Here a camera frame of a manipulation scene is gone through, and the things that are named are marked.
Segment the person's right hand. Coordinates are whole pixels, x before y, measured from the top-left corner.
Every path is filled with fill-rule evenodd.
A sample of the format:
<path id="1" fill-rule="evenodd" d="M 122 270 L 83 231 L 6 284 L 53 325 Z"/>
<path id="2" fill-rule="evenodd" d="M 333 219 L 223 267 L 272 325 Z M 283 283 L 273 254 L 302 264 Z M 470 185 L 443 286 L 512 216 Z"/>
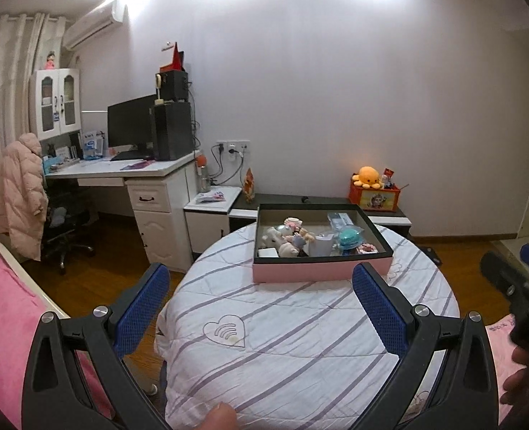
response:
<path id="1" fill-rule="evenodd" d="M 511 360 L 522 366 L 522 368 L 510 375 L 502 384 L 504 394 L 500 403 L 513 406 L 521 394 L 529 389 L 529 352 L 516 347 L 511 355 Z"/>

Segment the person's left hand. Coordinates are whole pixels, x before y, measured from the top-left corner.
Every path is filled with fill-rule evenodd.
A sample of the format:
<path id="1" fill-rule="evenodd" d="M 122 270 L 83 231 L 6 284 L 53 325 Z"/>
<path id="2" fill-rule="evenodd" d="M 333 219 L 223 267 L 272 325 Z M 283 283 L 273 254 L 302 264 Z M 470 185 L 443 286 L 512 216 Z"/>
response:
<path id="1" fill-rule="evenodd" d="M 216 405 L 204 418 L 197 430 L 239 430 L 235 409 L 225 403 Z"/>

